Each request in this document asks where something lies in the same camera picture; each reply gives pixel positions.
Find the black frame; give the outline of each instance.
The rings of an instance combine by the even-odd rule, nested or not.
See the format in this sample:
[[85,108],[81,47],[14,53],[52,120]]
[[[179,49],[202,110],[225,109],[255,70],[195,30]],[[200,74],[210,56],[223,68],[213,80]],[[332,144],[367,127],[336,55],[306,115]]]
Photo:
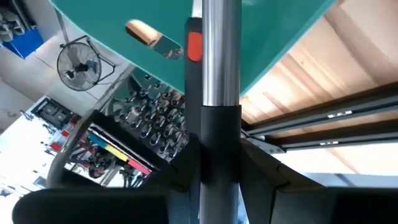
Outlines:
[[242,137],[270,154],[289,150],[398,142],[396,120],[274,138],[273,134],[398,109],[398,82],[250,125],[242,120]]

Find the fan guard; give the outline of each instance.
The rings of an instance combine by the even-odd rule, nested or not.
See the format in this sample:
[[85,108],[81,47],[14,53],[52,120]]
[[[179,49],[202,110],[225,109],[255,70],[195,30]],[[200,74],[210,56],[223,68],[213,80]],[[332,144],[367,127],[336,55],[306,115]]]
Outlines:
[[67,87],[75,91],[86,91],[100,80],[100,57],[88,44],[70,43],[58,56],[57,71]]

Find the metal bracket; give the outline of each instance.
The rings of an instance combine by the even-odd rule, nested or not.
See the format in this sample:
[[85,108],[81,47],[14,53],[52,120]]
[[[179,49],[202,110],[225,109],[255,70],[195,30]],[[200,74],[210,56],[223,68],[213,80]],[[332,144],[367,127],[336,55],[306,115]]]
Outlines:
[[273,144],[269,144],[268,142],[265,142],[263,140],[253,138],[253,137],[246,137],[244,138],[247,141],[251,142],[253,145],[257,146],[264,152],[268,154],[280,154],[280,153],[286,153],[286,150],[282,149],[279,146],[275,146]]

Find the black pole base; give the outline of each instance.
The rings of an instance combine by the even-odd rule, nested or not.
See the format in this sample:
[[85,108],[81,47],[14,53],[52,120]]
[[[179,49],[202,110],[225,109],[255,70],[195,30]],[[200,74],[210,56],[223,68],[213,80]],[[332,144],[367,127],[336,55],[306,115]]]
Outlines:
[[200,223],[237,223],[240,106],[201,107]]

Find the fan blade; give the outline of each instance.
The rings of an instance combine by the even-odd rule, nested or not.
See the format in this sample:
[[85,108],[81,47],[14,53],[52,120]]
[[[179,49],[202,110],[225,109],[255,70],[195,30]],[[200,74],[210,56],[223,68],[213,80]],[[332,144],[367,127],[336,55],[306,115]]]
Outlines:
[[78,57],[78,49],[76,47],[68,47],[68,52],[67,52],[68,58],[71,61],[73,67],[78,66],[81,64],[81,61]]

